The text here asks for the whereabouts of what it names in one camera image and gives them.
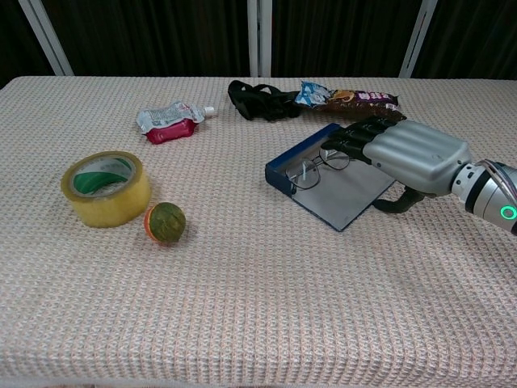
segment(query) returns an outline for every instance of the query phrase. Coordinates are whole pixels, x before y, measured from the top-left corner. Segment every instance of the beige textured tablecloth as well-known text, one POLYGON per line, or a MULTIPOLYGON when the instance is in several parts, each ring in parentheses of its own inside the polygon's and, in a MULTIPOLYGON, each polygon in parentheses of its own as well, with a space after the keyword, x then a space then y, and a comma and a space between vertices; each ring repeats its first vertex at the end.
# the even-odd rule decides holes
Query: beige textured tablecloth
MULTIPOLYGON (((350 122, 246 121, 231 80, 28 77, 0 91, 0 385, 517 385, 517 238, 454 196, 370 208, 333 231, 264 166, 350 122), (137 112, 174 99, 218 116, 151 145, 137 112), (177 246, 146 237, 143 216, 109 230, 78 220, 61 176, 103 150, 135 154, 151 203, 184 210, 177 246)), ((314 80, 399 95, 408 118, 469 141, 476 160, 517 166, 515 81, 314 80)))

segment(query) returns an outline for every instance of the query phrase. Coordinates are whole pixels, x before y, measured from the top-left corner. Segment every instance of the robotic hand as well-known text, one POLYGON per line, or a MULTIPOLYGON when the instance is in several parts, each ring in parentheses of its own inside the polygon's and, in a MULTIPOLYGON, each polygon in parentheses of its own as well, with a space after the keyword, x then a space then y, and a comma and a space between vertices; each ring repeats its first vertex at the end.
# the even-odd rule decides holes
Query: robotic hand
POLYGON ((373 203, 383 212, 403 213, 426 196, 454 193, 467 212, 517 235, 517 170, 490 160, 473 163, 466 141, 411 120, 370 117, 333 132, 322 148, 405 185, 398 200, 373 203))

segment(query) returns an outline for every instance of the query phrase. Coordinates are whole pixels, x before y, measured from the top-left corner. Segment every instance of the chocolate bar wrapper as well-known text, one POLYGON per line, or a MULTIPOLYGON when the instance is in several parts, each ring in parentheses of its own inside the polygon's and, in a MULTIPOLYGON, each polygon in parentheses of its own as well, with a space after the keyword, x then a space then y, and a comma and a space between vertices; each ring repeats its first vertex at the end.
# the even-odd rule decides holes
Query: chocolate bar wrapper
POLYGON ((302 82, 295 104, 323 112, 341 113, 344 118, 362 120, 379 116, 400 121, 407 117, 401 113, 398 97, 378 91, 330 90, 315 82, 302 82))

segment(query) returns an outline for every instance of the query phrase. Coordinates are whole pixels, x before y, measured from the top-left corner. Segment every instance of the packing tape roll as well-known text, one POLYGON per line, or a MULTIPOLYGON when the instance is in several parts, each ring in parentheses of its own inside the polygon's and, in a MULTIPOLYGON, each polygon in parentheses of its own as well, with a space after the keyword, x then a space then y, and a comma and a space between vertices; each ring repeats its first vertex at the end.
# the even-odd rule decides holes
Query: packing tape roll
POLYGON ((99 152, 75 163, 63 174, 61 191, 82 222, 95 228, 131 221, 151 197, 141 161, 123 151, 99 152))

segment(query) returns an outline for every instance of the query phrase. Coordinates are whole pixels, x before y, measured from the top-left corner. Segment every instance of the curtain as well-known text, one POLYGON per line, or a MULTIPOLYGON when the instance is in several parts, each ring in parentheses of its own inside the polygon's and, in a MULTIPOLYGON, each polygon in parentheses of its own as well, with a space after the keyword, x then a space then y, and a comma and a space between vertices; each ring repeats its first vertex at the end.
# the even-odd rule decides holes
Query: curtain
POLYGON ((24 75, 54 75, 18 0, 0 1, 0 88, 24 75))
POLYGON ((246 76, 246 1, 43 0, 76 75, 246 76))
POLYGON ((517 1, 440 0, 413 77, 517 79, 517 1))
POLYGON ((398 77, 421 1, 275 0, 276 77, 398 77))

